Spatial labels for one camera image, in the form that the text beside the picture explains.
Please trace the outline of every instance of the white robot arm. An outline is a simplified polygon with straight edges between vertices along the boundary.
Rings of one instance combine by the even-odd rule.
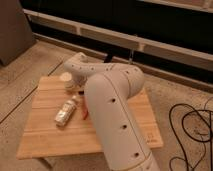
[[[127,104],[127,99],[143,87],[142,71],[126,64],[87,63],[83,53],[65,62],[65,68],[72,73],[75,84],[86,83],[86,105],[109,168],[159,171]]]

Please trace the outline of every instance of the gray floor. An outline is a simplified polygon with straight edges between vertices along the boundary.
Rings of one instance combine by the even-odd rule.
[[[34,159],[17,160],[16,152],[22,131],[30,111],[32,98],[42,75],[59,75],[63,72],[62,62],[76,52],[39,41],[34,47],[21,55],[7,67],[0,68],[0,170],[1,171],[45,171]],[[164,147],[153,149],[153,153],[162,171],[169,170],[169,159],[182,156],[169,125],[168,111],[176,103],[189,103],[202,107],[212,95],[197,89],[186,87],[158,77],[146,75],[145,88],[148,92],[160,131]],[[182,135],[180,120],[175,122]],[[182,136],[192,164],[202,155],[203,146],[193,143]],[[78,156],[50,157],[54,170],[60,171],[108,171],[102,153]],[[184,170],[183,162],[174,163],[175,170]],[[209,149],[207,156],[197,171],[208,171]]]

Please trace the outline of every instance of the black cable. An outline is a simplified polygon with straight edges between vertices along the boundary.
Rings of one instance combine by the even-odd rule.
[[[204,105],[204,109],[195,109],[193,106],[189,105],[189,104],[185,104],[185,103],[181,103],[181,104],[176,104],[174,106],[171,107],[170,111],[169,111],[169,121],[170,121],[170,125],[171,125],[171,128],[172,128],[172,131],[181,147],[181,150],[183,152],[183,158],[181,157],[172,157],[169,161],[169,168],[171,171],[173,171],[173,168],[172,168],[172,163],[174,162],[174,160],[181,160],[181,161],[184,161],[185,162],[185,166],[186,166],[186,170],[187,171],[194,171],[197,166],[201,163],[201,161],[204,159],[205,155],[206,155],[206,145],[205,143],[210,143],[210,166],[211,166],[211,171],[212,171],[212,138],[213,138],[213,132],[212,132],[212,123],[211,123],[211,115],[213,114],[213,111],[212,110],[207,110],[206,109],[206,106],[207,104],[210,102],[210,100],[213,100],[213,97],[208,99],[207,102],[205,103]],[[198,143],[202,143],[203,146],[204,146],[204,152],[203,152],[203,155],[200,157],[200,159],[196,162],[196,164],[194,164],[194,166],[192,164],[190,164],[189,160],[188,160],[188,157],[187,157],[187,153],[186,153],[186,150],[174,128],[174,125],[173,125],[173,121],[172,121],[172,116],[173,116],[173,111],[174,109],[178,108],[178,107],[187,107],[188,109],[190,109],[189,112],[186,112],[182,118],[181,118],[181,124],[182,124],[182,129],[184,131],[184,133],[193,141],[195,142],[198,142]],[[209,123],[206,121],[206,118],[204,116],[202,116],[202,113],[207,113],[209,114]],[[208,128],[208,131],[209,133],[208,134],[204,134],[204,133],[201,133],[199,132],[197,129],[194,130],[194,133],[195,135],[199,135],[199,137],[201,139],[198,139],[196,137],[194,137],[191,133],[189,133],[186,129],[186,118],[189,118],[191,116],[197,116],[199,118],[199,121],[204,124],[207,128]]]

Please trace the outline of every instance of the table top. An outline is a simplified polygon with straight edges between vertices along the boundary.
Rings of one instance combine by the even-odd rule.
[[[78,91],[67,92],[58,76],[40,79],[20,141],[18,159],[102,151],[90,118],[83,120],[82,100],[65,127],[57,127],[54,122],[64,102]],[[151,148],[162,147],[163,141],[146,91],[129,99],[128,104],[148,145]]]

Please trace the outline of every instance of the cable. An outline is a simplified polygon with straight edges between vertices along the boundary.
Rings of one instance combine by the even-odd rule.
[[[178,157],[178,156],[175,156],[175,157],[172,157],[169,161],[169,168],[171,171],[173,171],[173,168],[172,168],[172,163],[175,161],[175,160],[181,160],[181,161],[184,161],[185,163],[185,168],[186,168],[186,171],[195,171],[195,169],[198,167],[198,165],[202,162],[202,160],[204,159],[205,155],[206,155],[206,143],[210,143],[210,168],[211,168],[211,171],[213,166],[212,166],[212,138],[213,138],[213,132],[212,132],[212,120],[211,120],[211,115],[213,114],[213,111],[212,110],[208,110],[206,109],[206,106],[207,104],[213,100],[213,97],[211,97],[210,99],[208,99],[206,101],[206,103],[204,104],[204,108],[203,109],[195,109],[193,106],[189,105],[189,104],[185,104],[185,103],[180,103],[180,104],[176,104],[174,106],[171,107],[170,111],[169,111],[169,122],[170,122],[170,126],[172,128],[172,131],[178,141],[178,144],[180,145],[181,147],[181,150],[183,152],[183,158],[181,157]],[[186,112],[183,114],[183,116],[181,117],[181,126],[182,126],[182,129],[184,131],[184,133],[192,140],[192,141],[195,141],[195,142],[198,142],[198,143],[202,143],[203,144],[203,147],[204,147],[204,150],[203,150],[203,154],[202,156],[200,157],[200,159],[196,162],[196,164],[192,165],[189,160],[188,160],[188,156],[187,156],[187,153],[186,153],[186,150],[183,146],[183,143],[181,142],[175,128],[174,128],[174,125],[173,125],[173,115],[174,115],[174,110],[178,107],[185,107],[185,108],[188,108],[190,111],[189,112]],[[202,113],[207,113],[209,114],[209,121],[206,121],[206,117],[203,117],[202,116]],[[190,133],[187,129],[186,129],[186,119],[192,119],[192,116],[195,116],[195,117],[198,117],[199,118],[199,121],[200,121],[200,124],[204,125],[207,129],[208,129],[208,133],[202,133],[200,131],[198,131],[198,129],[194,129],[194,134]]]

